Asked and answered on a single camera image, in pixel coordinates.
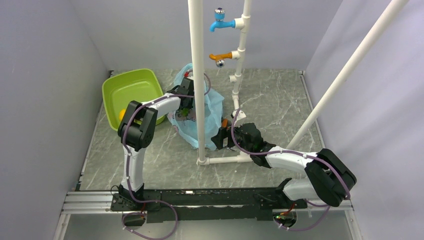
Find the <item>light blue printed plastic bag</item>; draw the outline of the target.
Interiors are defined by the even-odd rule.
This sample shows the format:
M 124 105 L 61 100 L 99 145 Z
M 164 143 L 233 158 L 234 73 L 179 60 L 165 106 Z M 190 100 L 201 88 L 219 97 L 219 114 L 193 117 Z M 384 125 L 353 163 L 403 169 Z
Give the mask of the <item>light blue printed plastic bag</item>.
M 204 96 L 204 138 L 205 147 L 209 150 L 216 150 L 217 147 L 211 141 L 222 124 L 223 117 L 223 101 L 224 97 L 213 88 L 209 88 L 210 81 L 206 78 L 207 82 L 204 87 L 206 95 Z M 194 149 L 199 147 L 198 143 L 198 131 L 197 131 L 197 119 L 196 114 L 193 114 L 192 118 L 186 119 L 181 117 L 180 110 L 173 111 L 167 114 L 167 119 L 176 130 L 176 132 L 188 142 Z

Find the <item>yellow fake mango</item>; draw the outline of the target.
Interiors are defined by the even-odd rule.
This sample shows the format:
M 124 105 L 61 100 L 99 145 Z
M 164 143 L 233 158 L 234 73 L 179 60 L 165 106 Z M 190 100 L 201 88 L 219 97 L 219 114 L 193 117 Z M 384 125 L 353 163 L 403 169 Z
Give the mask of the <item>yellow fake mango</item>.
M 122 110 L 119 112 L 119 115 L 118 115 L 118 119 L 119 119 L 119 121 L 122 121 L 122 119 L 124 118 L 125 113 L 126 113 L 126 110 L 125 110 L 125 109 L 122 109 Z

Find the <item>green fake grape bunch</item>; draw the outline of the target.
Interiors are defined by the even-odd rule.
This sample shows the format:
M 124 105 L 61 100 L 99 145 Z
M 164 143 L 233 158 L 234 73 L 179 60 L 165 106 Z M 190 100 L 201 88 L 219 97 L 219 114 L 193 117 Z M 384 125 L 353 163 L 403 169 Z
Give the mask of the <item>green fake grape bunch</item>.
M 180 111 L 180 116 L 184 119 L 191 119 L 195 114 L 193 109 L 184 108 Z

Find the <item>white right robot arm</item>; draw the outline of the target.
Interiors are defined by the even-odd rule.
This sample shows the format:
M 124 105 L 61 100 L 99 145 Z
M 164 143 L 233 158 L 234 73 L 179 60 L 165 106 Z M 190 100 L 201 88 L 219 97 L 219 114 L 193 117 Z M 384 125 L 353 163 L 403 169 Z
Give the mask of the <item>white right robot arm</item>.
M 299 152 L 282 148 L 265 141 L 254 123 L 237 127 L 223 124 L 211 141 L 219 150 L 227 141 L 227 147 L 237 147 L 260 167 L 304 175 L 302 179 L 286 178 L 275 188 L 274 202 L 282 208 L 309 199 L 320 199 L 328 206 L 338 207 L 350 198 L 350 191 L 357 183 L 356 176 L 330 149 Z

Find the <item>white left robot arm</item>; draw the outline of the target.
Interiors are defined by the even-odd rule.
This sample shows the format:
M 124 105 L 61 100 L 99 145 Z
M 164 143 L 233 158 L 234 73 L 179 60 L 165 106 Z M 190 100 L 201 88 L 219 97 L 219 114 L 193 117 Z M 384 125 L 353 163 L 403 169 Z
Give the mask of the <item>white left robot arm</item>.
M 144 203 L 144 157 L 154 138 L 157 119 L 177 110 L 192 109 L 194 93 L 194 81 L 184 77 L 181 84 L 161 97 L 128 104 L 117 134 L 124 150 L 124 175 L 118 191 L 129 209 L 137 210 Z

